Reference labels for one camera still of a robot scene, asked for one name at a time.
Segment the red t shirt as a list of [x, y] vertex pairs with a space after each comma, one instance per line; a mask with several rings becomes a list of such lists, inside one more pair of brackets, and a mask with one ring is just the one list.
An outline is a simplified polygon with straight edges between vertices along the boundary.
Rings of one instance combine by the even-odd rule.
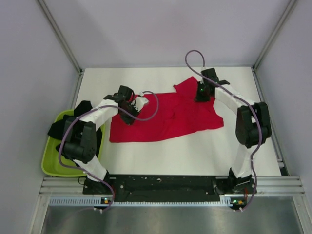
[[195, 102], [196, 78], [190, 77], [174, 88], [173, 93], [147, 94], [149, 104], [139, 114], [141, 120], [132, 125], [114, 116], [110, 142], [156, 142], [224, 126], [223, 118], [214, 109], [214, 98]]

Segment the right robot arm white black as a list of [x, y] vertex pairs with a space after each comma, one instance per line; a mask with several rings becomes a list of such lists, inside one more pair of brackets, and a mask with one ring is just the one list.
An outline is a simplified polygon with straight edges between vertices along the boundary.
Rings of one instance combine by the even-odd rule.
[[257, 183], [254, 155], [272, 135], [268, 106], [244, 98], [228, 81], [219, 80], [215, 68], [204, 68], [200, 75], [195, 101], [218, 100], [236, 115], [235, 136], [239, 143], [236, 158], [226, 182], [217, 182], [214, 189], [220, 195], [244, 190], [253, 193]]

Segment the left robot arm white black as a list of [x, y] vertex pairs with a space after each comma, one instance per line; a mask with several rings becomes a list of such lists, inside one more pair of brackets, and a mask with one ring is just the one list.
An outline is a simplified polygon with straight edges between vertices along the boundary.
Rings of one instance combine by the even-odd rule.
[[133, 97], [132, 89], [120, 86], [118, 92], [105, 96], [98, 106], [79, 117], [70, 117], [66, 120], [58, 151], [78, 165], [79, 169], [94, 181], [93, 186], [99, 193], [108, 192], [111, 182], [105, 178], [108, 171], [97, 157], [97, 131], [116, 115], [120, 115], [126, 124], [133, 124], [148, 103], [143, 93]]

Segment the black t shirt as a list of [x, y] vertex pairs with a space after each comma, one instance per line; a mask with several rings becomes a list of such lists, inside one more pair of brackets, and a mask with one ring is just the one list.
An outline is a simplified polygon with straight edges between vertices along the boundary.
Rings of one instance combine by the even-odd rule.
[[77, 118], [90, 111], [92, 108], [93, 107], [89, 100], [83, 100], [75, 109], [65, 111], [65, 114], [61, 115], [60, 119], [51, 125], [48, 131], [48, 136], [56, 140], [62, 140], [66, 120], [69, 117]]

